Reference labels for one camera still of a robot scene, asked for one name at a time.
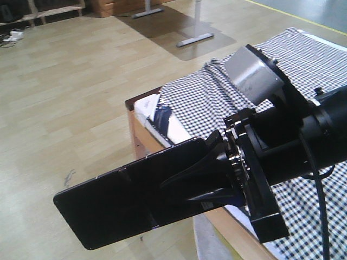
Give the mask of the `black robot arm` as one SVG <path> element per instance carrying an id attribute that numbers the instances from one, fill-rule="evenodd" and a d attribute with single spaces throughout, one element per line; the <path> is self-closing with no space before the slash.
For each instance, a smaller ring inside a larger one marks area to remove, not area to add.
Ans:
<path id="1" fill-rule="evenodd" d="M 271 98 L 261 113 L 243 109 L 225 119 L 207 139 L 207 154 L 163 181 L 179 202 L 248 206 L 260 242 L 288 236 L 271 186 L 303 176 L 321 179 L 321 168 L 346 160 L 346 87 L 306 100 L 295 89 Z"/>

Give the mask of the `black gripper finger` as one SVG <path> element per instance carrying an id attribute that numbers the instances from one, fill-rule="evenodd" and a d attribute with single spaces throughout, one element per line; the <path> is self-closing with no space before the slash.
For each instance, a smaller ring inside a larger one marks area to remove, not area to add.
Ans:
<path id="1" fill-rule="evenodd" d="M 225 154 L 208 154 L 160 184 L 172 203 L 202 207 L 244 206 L 243 192 L 235 182 Z"/>
<path id="2" fill-rule="evenodd" d="M 208 146 L 208 153 L 204 156 L 203 162 L 205 167 L 208 168 L 222 168 L 228 162 L 225 141 L 223 140 L 220 132 L 215 130 L 206 139 Z"/>

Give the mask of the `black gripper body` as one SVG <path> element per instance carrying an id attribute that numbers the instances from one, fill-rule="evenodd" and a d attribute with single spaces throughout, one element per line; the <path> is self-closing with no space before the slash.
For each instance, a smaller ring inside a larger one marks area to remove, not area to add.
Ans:
<path id="1" fill-rule="evenodd" d="M 250 223 L 260 243 L 289 235 L 271 186 L 312 171 L 302 141 L 320 134 L 314 113 L 261 113 L 243 109 L 227 117 L 226 136 L 235 196 L 224 204 L 248 206 Z"/>

